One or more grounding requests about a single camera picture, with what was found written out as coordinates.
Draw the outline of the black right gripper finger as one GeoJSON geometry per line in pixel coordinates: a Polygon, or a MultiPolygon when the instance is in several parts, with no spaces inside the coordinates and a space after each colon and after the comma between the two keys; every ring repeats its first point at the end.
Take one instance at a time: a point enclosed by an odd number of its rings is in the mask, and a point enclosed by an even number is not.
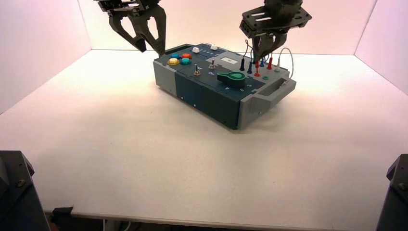
{"type": "Polygon", "coordinates": [[[287,33],[261,33],[259,41],[259,59],[281,47],[287,40],[287,33]]]}
{"type": "Polygon", "coordinates": [[[267,38],[265,35],[256,36],[253,38],[253,61],[258,62],[267,54],[267,38]]]}

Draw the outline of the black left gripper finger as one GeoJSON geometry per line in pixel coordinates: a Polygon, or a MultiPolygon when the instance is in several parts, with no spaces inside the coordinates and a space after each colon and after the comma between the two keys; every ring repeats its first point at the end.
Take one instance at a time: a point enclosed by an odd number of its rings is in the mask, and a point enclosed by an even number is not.
{"type": "Polygon", "coordinates": [[[139,50],[140,52],[147,51],[145,38],[139,33],[139,31],[137,30],[138,28],[133,25],[133,21],[132,21],[131,17],[129,17],[126,14],[123,14],[123,15],[119,15],[119,14],[110,15],[109,16],[109,25],[111,26],[113,31],[115,31],[119,36],[121,36],[124,40],[126,40],[128,43],[130,43],[137,50],[139,50]],[[130,23],[132,25],[132,29],[134,31],[134,35],[131,35],[122,26],[122,20],[124,18],[127,18],[130,21],[130,23]]]}
{"type": "Polygon", "coordinates": [[[135,47],[145,52],[147,50],[145,42],[158,53],[164,55],[166,47],[166,13],[160,5],[155,5],[146,10],[144,14],[135,19],[136,42],[135,47]],[[154,38],[148,27],[148,21],[154,18],[156,22],[156,29],[158,38],[154,38]]]}

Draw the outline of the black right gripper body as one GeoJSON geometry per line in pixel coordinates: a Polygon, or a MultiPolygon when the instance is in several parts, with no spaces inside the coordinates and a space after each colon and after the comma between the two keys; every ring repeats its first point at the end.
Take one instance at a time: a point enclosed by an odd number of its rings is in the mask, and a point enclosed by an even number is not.
{"type": "Polygon", "coordinates": [[[265,0],[264,5],[242,14],[240,29],[252,39],[304,27],[312,16],[302,8],[302,4],[302,0],[265,0]]]}

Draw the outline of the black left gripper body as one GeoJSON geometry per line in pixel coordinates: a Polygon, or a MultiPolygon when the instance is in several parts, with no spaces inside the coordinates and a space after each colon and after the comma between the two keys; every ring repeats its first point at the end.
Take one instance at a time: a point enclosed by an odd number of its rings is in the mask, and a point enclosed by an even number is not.
{"type": "Polygon", "coordinates": [[[159,5],[159,0],[97,0],[103,12],[109,16],[115,14],[131,14],[135,16],[143,15],[150,9],[159,5]]]}

